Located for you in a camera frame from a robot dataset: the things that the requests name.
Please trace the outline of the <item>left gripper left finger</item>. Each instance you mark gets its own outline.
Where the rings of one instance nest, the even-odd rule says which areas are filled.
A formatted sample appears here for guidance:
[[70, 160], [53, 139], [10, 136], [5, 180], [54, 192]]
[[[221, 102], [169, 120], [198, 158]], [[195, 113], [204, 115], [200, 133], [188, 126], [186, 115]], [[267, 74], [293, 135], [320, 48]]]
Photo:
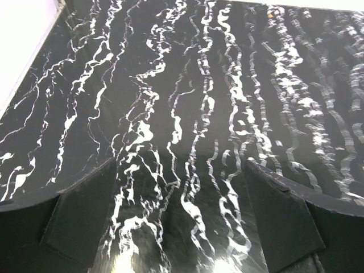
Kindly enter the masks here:
[[88, 272], [116, 184], [109, 158], [73, 184], [1, 201], [1, 272]]

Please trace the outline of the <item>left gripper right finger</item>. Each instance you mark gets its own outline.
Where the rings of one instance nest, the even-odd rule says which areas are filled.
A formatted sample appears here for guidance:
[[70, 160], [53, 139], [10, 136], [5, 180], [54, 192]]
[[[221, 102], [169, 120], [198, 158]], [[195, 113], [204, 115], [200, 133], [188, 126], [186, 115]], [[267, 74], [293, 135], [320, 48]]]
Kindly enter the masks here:
[[269, 272], [363, 272], [363, 206], [246, 161], [244, 177]]

